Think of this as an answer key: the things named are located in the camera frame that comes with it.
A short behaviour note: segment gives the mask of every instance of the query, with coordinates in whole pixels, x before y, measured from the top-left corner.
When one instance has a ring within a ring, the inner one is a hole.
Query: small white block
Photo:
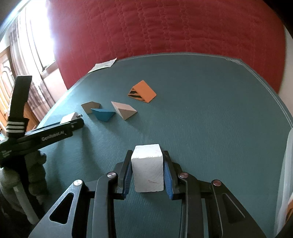
[[[75,119],[77,119],[77,116],[78,116],[77,112],[70,113],[70,114],[62,117],[60,124],[75,120]]]
[[[159,144],[137,145],[131,164],[136,192],[164,190],[163,154]]]

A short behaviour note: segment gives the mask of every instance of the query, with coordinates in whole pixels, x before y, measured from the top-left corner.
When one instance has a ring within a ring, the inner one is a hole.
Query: sunlight
[[[27,7],[35,45],[44,68],[55,61],[53,46],[54,41],[49,31],[46,0],[32,0]]]

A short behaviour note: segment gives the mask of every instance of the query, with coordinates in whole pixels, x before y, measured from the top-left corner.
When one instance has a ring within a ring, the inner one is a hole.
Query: window
[[[26,26],[30,48],[40,73],[55,62],[49,31],[46,0],[32,0],[26,7]]]

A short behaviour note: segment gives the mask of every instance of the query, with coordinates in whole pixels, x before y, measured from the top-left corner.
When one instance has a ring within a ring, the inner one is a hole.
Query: blue triangular prism
[[[91,110],[98,120],[105,122],[109,121],[110,118],[116,113],[106,109],[92,108]]]

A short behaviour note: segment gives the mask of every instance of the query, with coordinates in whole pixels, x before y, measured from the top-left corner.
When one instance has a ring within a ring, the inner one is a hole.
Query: sheer curtain
[[[13,67],[16,75],[32,75],[28,104],[39,121],[41,121],[54,101],[46,88],[37,65],[34,61],[30,43],[24,8],[10,27],[10,49]]]

